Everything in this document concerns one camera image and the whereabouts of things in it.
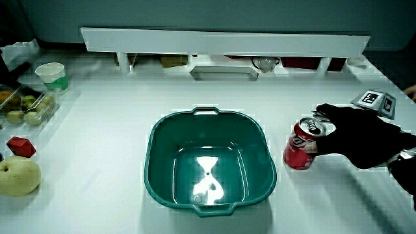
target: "yellow fruit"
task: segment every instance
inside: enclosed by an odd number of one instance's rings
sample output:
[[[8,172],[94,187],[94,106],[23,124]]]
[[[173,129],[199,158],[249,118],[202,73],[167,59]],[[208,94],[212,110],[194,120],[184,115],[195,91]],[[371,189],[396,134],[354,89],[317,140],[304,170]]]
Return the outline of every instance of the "yellow fruit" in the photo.
[[[13,110],[7,113],[7,121],[11,124],[20,124],[23,122],[24,113],[20,110]]]
[[[10,95],[12,95],[11,91],[7,91],[7,90],[0,91],[0,104],[5,102],[6,99],[10,97]],[[13,97],[10,98],[9,101],[4,106],[4,110],[9,110],[9,111],[19,110],[20,107],[21,107],[21,98],[17,94],[14,94]]]

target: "can lid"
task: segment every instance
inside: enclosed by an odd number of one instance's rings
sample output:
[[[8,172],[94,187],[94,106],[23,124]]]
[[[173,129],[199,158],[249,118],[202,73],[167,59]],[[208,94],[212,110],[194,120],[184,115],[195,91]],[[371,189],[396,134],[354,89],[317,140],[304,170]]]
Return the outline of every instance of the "can lid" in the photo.
[[[302,118],[299,121],[300,129],[305,133],[310,134],[314,137],[326,136],[326,127],[325,125],[314,118]]]

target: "red soda can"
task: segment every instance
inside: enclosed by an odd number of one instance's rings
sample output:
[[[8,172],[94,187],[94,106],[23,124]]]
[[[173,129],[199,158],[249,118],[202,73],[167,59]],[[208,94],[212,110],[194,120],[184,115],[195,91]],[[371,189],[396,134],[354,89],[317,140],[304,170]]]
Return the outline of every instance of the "red soda can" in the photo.
[[[325,125],[314,118],[302,118],[293,127],[291,137],[283,152],[283,160],[296,170],[306,170],[311,166],[314,157],[304,151],[306,144],[326,136]]]

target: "wall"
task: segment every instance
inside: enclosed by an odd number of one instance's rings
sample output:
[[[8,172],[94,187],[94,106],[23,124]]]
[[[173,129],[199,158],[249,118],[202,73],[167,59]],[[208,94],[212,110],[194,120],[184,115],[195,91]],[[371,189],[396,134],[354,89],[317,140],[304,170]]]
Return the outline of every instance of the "wall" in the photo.
[[[39,39],[83,43],[79,27],[368,34],[367,50],[402,49],[416,1],[20,0]]]
[[[0,35],[4,34],[12,34],[17,42],[29,42],[34,38],[19,1],[0,0]]]

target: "basin handle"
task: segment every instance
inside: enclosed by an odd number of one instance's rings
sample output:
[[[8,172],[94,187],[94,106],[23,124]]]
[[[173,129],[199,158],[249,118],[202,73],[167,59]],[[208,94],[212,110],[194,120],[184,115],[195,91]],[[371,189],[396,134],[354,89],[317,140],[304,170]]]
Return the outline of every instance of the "basin handle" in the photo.
[[[230,216],[234,213],[235,203],[219,205],[194,205],[196,214],[199,217]]]
[[[220,110],[216,107],[195,107],[192,110],[193,115],[199,114],[219,114]]]

